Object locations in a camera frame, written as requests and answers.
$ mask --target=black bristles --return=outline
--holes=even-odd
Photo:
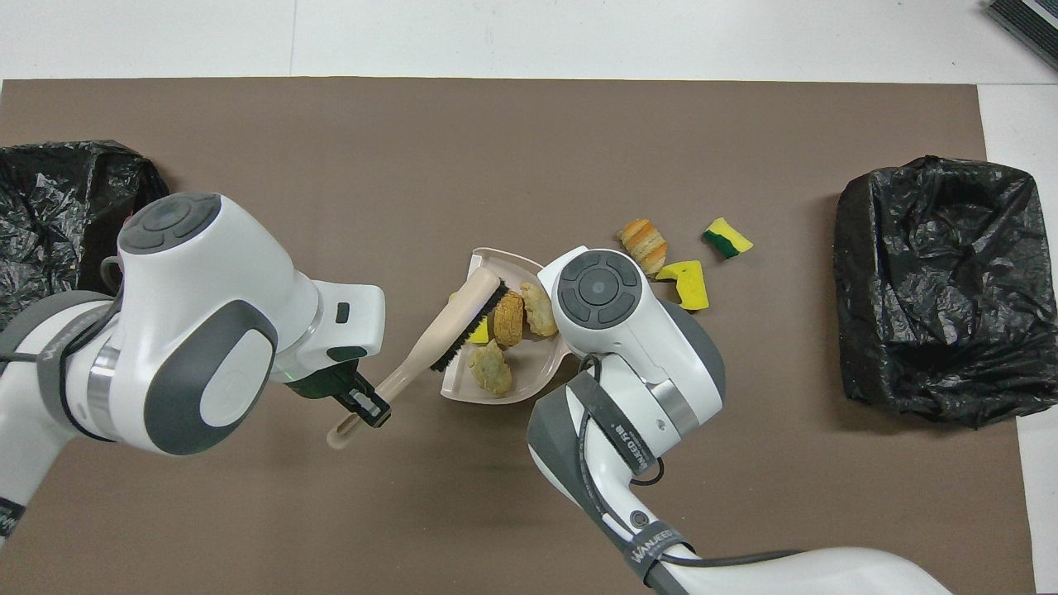
[[[481,309],[478,311],[477,315],[474,317],[474,322],[470,323],[470,326],[463,329],[462,333],[459,335],[459,338],[456,339],[455,343],[452,343],[452,346],[449,347],[449,350],[444,351],[444,355],[441,356],[439,360],[434,362],[434,365],[430,366],[430,369],[433,369],[434,372],[444,372],[444,368],[448,367],[449,364],[456,359],[456,354],[459,353],[459,348],[462,347],[462,344],[466,343],[468,339],[470,339],[470,336],[474,332],[474,329],[477,328],[477,325],[481,324],[481,319],[489,315],[489,312],[491,312],[492,310],[496,309],[496,305],[498,305],[499,301],[504,299],[504,295],[507,295],[507,291],[508,291],[507,284],[504,283],[503,280],[500,280],[499,287],[497,287],[496,290],[492,292],[492,295],[489,298],[489,300],[486,301],[484,306],[481,306]]]

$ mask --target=plastic bag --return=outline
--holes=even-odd
[[[150,161],[113,141],[0,148],[0,329],[52,293],[107,292],[99,265],[122,223],[167,194]]]
[[[1028,174],[925,157],[853,180],[834,276],[849,398],[970,428],[1058,401],[1051,257]]]

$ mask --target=white floor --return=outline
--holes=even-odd
[[[287,75],[975,84],[989,159],[1036,176],[1058,244],[1058,71],[977,0],[0,3],[0,82]],[[1037,590],[1058,592],[1058,410],[1018,431]]]

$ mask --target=bread piece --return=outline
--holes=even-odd
[[[647,275],[657,273],[664,266],[669,242],[650,219],[632,221],[618,232],[617,237]]]
[[[559,331],[551,310],[551,299],[543,289],[531,283],[523,283],[522,299],[525,301],[529,330],[541,337],[550,337]]]
[[[522,325],[525,323],[525,305],[522,296],[508,291],[496,305],[492,314],[492,336],[496,343],[512,347],[522,341]]]
[[[504,361],[504,351],[496,345],[496,340],[489,341],[484,347],[478,347],[470,355],[468,362],[474,380],[478,386],[492,393],[503,395],[511,390],[513,378],[511,377],[511,366]]]

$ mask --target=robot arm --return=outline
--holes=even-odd
[[[0,335],[0,539],[75,436],[201,452],[242,422],[269,379],[385,421],[387,405],[355,373],[381,348],[378,287],[309,280],[216,194],[148,205],[118,251],[116,301],[52,295]]]
[[[948,593],[911,562],[873,549],[695,555],[628,485],[719,411],[719,353],[690,314],[654,296],[621,253],[579,248],[539,276],[560,332],[590,365],[537,400],[530,454],[645,584],[668,595]]]

